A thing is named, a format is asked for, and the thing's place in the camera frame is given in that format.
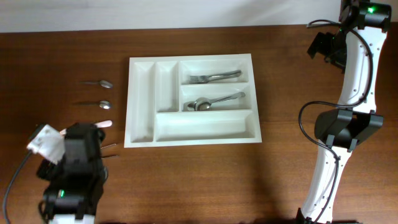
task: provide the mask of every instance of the cutlery tray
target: cutlery tray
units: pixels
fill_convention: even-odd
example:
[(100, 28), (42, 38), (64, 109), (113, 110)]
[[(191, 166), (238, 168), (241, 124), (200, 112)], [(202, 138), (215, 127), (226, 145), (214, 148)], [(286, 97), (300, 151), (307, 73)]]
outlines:
[[(190, 84), (190, 76), (241, 70), (236, 78)], [(206, 111), (184, 103), (244, 92)], [(130, 58), (124, 147), (261, 142), (251, 55)]]

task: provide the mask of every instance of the silver spoon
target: silver spoon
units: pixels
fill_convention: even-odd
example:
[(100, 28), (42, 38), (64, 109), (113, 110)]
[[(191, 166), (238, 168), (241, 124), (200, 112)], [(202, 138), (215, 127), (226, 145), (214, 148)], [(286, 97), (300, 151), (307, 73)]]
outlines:
[(223, 96), (215, 99), (208, 99), (205, 97), (200, 97), (196, 101), (190, 101), (185, 103), (185, 107), (188, 111), (204, 111), (208, 110), (213, 103), (224, 102), (228, 100), (235, 100), (240, 97), (245, 97), (246, 94), (244, 92), (235, 93), (229, 96)]
[(98, 105), (102, 109), (109, 110), (112, 108), (112, 104), (106, 100), (101, 100), (100, 102), (81, 102), (78, 105)]
[(105, 88), (112, 88), (113, 84), (106, 81), (106, 80), (100, 80), (100, 81), (87, 81), (87, 82), (81, 82), (81, 84), (87, 84), (87, 85), (101, 85), (102, 87)]

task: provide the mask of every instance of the white wall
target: white wall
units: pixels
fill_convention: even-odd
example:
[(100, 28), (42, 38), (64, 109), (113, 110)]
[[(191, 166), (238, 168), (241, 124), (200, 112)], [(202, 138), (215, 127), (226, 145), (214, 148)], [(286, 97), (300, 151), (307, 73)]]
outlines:
[[(398, 21), (398, 0), (383, 0)], [(0, 0), (0, 32), (306, 24), (340, 0)]]

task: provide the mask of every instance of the brown table surface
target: brown table surface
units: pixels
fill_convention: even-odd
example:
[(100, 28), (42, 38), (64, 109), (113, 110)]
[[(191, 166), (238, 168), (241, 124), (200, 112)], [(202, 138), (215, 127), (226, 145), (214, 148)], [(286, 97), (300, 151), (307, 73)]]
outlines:
[[(384, 126), (349, 160), (335, 200), (334, 220), (398, 222), (398, 26), (382, 49), (376, 85), (377, 113)], [(104, 155), (109, 179), (96, 222), (238, 223), (257, 218), (293, 218), (308, 193), (317, 147), (299, 130), (301, 106), (337, 102), (341, 70), (311, 60), (306, 51), (321, 30), (305, 26), (211, 29), (110, 30), (0, 34), (0, 193), (26, 154), (39, 123), (63, 129), (75, 122), (114, 121)], [(129, 57), (252, 54), (261, 144), (124, 149)], [(114, 88), (80, 85), (105, 79)], [(74, 106), (109, 100), (109, 111)], [(317, 115), (303, 116), (313, 136)], [(40, 223), (37, 204), (48, 182), (32, 156), (11, 190), (13, 223)]]

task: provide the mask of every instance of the fork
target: fork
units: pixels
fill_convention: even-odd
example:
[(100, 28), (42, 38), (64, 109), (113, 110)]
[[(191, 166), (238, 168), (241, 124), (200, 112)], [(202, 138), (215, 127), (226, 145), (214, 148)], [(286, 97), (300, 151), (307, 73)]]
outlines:
[(205, 84), (211, 81), (223, 80), (227, 78), (236, 78), (242, 75), (241, 70), (235, 70), (232, 72), (224, 72), (214, 75), (199, 75), (199, 76), (189, 76), (190, 84)]

